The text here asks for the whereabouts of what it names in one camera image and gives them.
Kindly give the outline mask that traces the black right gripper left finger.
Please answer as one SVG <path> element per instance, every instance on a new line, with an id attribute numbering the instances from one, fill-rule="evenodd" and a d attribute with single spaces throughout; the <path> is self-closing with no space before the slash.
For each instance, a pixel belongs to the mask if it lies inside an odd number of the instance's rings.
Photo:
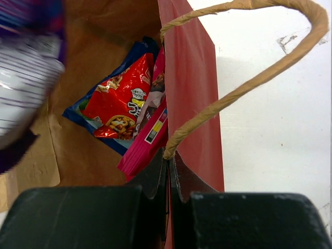
<path id="1" fill-rule="evenodd" d="M 167 164 L 159 149 L 122 186 L 33 188 L 1 227 L 1 248 L 164 248 Z"/>

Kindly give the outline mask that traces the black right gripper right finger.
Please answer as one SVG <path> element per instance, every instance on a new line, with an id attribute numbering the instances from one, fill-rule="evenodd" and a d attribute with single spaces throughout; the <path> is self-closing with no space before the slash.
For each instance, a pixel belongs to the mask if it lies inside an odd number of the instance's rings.
<path id="1" fill-rule="evenodd" d="M 180 155 L 170 161 L 170 182 L 174 248 L 331 248 L 304 195 L 218 192 Z"/>

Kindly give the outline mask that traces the pink chips bag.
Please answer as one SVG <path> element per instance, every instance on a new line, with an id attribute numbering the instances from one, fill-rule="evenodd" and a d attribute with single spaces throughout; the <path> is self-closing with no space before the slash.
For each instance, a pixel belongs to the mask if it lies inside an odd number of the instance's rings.
<path id="1" fill-rule="evenodd" d="M 125 174 L 127 182 L 151 162 L 157 150 L 168 140 L 164 73 L 165 54 L 161 48 L 154 66 L 151 90 L 138 118 L 138 132 L 117 166 Z"/>

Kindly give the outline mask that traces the red rice cracker bag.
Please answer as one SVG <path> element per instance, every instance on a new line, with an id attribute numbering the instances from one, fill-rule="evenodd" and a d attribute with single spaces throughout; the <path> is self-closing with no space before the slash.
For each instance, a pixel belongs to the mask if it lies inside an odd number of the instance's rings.
<path id="1" fill-rule="evenodd" d="M 97 85 L 82 114 L 101 123 L 98 138 L 130 140 L 151 87 L 154 56 L 146 53 L 119 75 Z"/>

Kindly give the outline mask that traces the blue snack bag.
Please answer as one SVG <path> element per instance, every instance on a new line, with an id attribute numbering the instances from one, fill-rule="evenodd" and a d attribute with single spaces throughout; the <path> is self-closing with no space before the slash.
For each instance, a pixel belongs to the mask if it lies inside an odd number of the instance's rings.
<path id="1" fill-rule="evenodd" d="M 124 155 L 150 93 L 158 53 L 154 39 L 143 37 L 141 42 L 136 41 L 121 65 L 68 107 L 63 117 Z"/>

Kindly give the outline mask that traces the purple candy bag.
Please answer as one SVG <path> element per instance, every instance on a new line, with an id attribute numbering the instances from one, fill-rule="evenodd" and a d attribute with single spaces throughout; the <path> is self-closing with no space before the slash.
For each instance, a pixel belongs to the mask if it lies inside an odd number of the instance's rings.
<path id="1" fill-rule="evenodd" d="M 31 126 L 65 70 L 62 1 L 1 1 L 1 172 L 37 136 Z"/>

